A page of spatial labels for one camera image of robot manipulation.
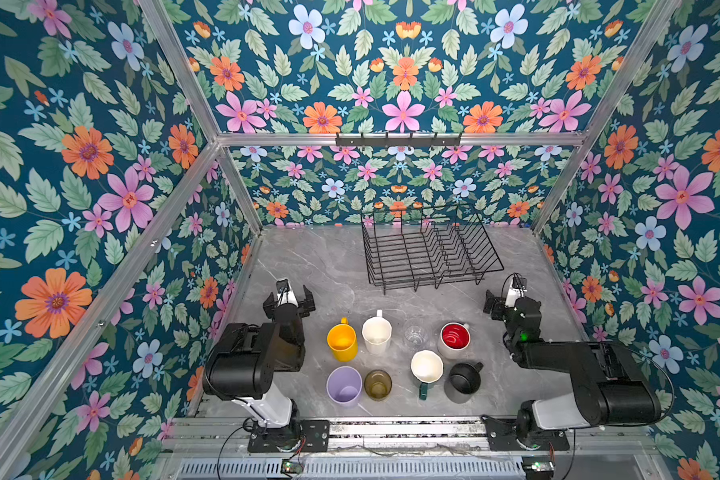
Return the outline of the yellow mug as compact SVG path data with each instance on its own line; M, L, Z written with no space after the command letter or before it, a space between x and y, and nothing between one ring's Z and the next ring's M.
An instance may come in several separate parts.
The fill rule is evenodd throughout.
M329 330L326 341L333 357L339 362L350 362L358 354L357 333L347 317Z

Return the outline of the black mug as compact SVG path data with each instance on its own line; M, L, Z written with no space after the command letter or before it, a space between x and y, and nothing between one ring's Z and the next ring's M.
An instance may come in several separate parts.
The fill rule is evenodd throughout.
M468 402L481 387L483 367L482 362L453 365L444 386L447 398L456 404Z

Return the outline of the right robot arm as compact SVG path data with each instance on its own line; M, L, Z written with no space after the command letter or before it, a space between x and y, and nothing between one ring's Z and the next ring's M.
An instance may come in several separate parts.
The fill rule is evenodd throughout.
M623 344L544 340L541 303L522 294L487 292L483 311L505 327L502 343L518 367L566 374L571 384L569 394L523 402L497 437L534 449L553 446L567 430L641 427L662 419L657 394Z

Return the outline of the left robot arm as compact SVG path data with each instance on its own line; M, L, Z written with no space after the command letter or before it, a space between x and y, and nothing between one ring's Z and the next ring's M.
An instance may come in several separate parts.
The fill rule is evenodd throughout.
M203 373L204 391L243 407L258 426L289 428L297 406L274 384L277 372L301 370L306 344L303 319L315 311L311 290L298 297L287 279L263 302L267 321L232 323L211 349Z

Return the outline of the red interior white mug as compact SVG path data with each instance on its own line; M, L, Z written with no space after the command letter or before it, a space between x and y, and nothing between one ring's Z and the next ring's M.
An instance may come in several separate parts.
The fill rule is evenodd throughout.
M438 351L446 359L456 360L465 355L471 342L470 327L466 323L445 324L438 335Z

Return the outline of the clear glass cup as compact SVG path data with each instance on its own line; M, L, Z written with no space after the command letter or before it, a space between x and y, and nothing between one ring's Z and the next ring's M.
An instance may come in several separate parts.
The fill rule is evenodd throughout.
M409 325L404 331L405 344L413 350L421 350L427 346L428 334L419 325Z

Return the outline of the lilac plastic cup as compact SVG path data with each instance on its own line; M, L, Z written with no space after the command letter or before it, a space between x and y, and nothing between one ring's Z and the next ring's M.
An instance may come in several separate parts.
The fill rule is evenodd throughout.
M352 408L359 402L363 391L363 377L351 366L334 369L326 381L329 398L339 406Z

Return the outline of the olive green glass cup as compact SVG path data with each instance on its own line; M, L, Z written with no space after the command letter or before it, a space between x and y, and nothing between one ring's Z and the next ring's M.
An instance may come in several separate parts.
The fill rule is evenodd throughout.
M363 381L366 395L374 401L382 401L389 396L393 386L390 375L381 369L368 372Z

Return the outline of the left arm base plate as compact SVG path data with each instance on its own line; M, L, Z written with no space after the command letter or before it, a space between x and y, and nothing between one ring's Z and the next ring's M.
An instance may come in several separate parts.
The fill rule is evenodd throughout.
M280 428L256 427L250 434L249 453L322 453L328 450L328 420L298 420Z

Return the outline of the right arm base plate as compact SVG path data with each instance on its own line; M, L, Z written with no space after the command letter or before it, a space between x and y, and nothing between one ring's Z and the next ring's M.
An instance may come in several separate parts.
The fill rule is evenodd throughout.
M530 417L480 417L491 451L569 451L571 445L564 430L542 430Z

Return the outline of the black wall hook rail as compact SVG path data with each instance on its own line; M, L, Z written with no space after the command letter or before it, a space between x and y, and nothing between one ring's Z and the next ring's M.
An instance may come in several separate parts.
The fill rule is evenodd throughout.
M402 133L392 134L373 133L373 134L337 134L334 137L334 144L337 147L370 147L370 148L388 148L388 147L412 147L414 149L429 149L433 147L455 147L462 144L460 134L417 134Z

